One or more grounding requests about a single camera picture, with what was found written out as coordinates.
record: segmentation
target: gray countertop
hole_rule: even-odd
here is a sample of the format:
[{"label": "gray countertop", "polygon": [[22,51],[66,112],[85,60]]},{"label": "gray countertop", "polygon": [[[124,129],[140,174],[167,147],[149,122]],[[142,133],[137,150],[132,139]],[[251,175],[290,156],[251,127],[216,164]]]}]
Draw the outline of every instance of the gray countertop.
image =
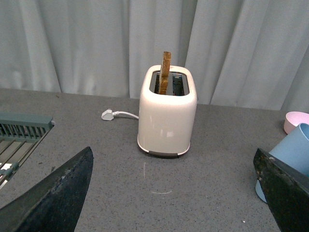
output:
[{"label": "gray countertop", "polygon": [[150,157],[137,144],[139,100],[0,89],[0,111],[51,115],[56,122],[0,191],[0,207],[86,146],[94,169],[76,232],[279,232],[256,195],[253,157],[285,137],[284,112],[198,105],[189,151]]}]

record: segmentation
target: curtain fold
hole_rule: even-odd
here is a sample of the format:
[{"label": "curtain fold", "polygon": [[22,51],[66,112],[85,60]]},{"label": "curtain fold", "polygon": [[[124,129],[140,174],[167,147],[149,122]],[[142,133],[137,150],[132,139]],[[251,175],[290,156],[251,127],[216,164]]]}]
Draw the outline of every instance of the curtain fold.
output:
[{"label": "curtain fold", "polygon": [[0,87],[139,98],[186,67],[198,102],[309,112],[309,1],[4,0]]}]

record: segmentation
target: dish rack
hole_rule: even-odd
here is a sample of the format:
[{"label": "dish rack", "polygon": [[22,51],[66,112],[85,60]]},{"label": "dish rack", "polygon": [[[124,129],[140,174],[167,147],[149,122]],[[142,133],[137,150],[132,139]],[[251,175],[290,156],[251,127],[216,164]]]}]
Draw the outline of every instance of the dish rack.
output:
[{"label": "dish rack", "polygon": [[52,129],[52,119],[0,112],[0,189]]}]

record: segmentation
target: blue cup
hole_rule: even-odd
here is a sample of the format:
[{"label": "blue cup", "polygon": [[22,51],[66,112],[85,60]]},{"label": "blue cup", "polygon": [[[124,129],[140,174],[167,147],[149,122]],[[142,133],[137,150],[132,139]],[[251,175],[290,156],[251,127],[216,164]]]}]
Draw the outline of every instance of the blue cup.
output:
[{"label": "blue cup", "polygon": [[[304,175],[309,174],[309,125],[299,124],[291,133],[269,152],[287,165]],[[259,198],[266,202],[260,182],[257,181],[255,191]]]}]

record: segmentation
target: toaster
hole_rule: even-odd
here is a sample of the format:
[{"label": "toaster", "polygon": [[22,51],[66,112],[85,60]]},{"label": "toaster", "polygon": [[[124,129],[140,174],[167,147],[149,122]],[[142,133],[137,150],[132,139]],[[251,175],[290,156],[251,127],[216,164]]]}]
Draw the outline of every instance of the toaster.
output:
[{"label": "toaster", "polygon": [[160,68],[152,66],[142,84],[137,141],[149,154],[178,157],[190,147],[197,92],[189,70],[170,66],[167,93],[158,94]]}]

